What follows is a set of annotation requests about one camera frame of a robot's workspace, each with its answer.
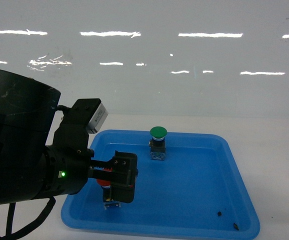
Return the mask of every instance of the black debris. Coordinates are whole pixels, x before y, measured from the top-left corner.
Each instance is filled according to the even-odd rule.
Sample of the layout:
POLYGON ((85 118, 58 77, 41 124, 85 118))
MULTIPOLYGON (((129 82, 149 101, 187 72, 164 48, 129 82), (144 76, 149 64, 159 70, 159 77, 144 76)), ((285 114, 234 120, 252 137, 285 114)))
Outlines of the black debris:
POLYGON ((233 223, 233 227, 234 227, 234 229, 239 231, 239 227, 238 227, 238 225, 236 223, 233 223))

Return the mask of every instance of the green button cap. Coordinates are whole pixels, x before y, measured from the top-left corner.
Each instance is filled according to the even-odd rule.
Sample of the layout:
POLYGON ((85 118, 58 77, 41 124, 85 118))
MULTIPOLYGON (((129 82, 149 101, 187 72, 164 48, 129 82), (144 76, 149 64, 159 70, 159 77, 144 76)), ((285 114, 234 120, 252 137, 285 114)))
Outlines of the green button cap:
POLYGON ((162 126, 155 126, 150 130, 150 135, 155 139, 162 139, 167 135, 167 133, 167 129, 162 126))

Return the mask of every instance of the plastic tray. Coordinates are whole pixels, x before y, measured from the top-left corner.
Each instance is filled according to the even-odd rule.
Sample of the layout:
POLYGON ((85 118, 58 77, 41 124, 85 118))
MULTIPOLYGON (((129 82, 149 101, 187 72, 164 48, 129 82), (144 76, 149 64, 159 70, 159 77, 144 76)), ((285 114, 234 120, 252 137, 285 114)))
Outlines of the plastic tray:
POLYGON ((94 232, 178 239, 251 240, 260 223, 228 143, 211 134, 169 132, 165 160, 150 158, 148 131, 106 130, 91 145, 94 159, 115 150, 138 156, 132 203, 104 209, 102 189, 89 179, 68 195, 62 221, 94 232))

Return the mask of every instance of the black cable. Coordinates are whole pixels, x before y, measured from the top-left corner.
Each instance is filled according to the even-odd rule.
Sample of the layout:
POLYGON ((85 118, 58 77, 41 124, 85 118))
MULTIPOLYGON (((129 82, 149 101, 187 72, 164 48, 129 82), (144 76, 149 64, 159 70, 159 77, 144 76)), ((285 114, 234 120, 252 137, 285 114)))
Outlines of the black cable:
POLYGON ((11 235, 13 232, 13 221, 15 215, 16 203, 12 202, 9 204, 8 216, 6 218, 6 228, 5 228, 5 235, 11 235))
POLYGON ((50 197, 48 203, 46 204, 46 206, 44 207, 40 215, 33 222, 29 223, 27 226, 25 226, 24 228, 20 229, 19 231, 15 233, 11 233, 6 236, 0 236, 0 240, 17 240, 31 233, 33 230, 39 227, 46 220, 51 210, 53 209, 55 203, 56 203, 55 198, 53 196, 50 197))
POLYGON ((56 107, 56 110, 57 110, 57 111, 62 111, 63 113, 68 112, 69 109, 70 109, 70 107, 67 107, 67 106, 64 106, 64 105, 58 105, 58 106, 56 107))

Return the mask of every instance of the white table surface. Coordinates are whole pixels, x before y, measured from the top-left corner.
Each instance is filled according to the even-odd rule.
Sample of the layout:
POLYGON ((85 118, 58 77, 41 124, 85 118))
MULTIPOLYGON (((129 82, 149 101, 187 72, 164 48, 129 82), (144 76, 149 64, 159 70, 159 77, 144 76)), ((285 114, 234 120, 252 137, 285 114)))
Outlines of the white table surface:
MULTIPOLYGON (((47 144, 59 125, 57 113, 47 144)), ((208 133, 223 137, 230 146, 244 184, 260 220, 257 240, 289 240, 289 119, 229 118, 197 116, 155 116, 110 114, 101 130, 150 130, 164 126, 169 132, 208 133)), ((40 240, 149 240, 145 236, 93 233, 72 229, 62 222, 66 195, 57 196, 46 221, 24 239, 40 240)), ((34 220, 46 199, 16 205, 13 230, 34 220)), ((0 236, 5 233, 8 205, 0 205, 0 236)))

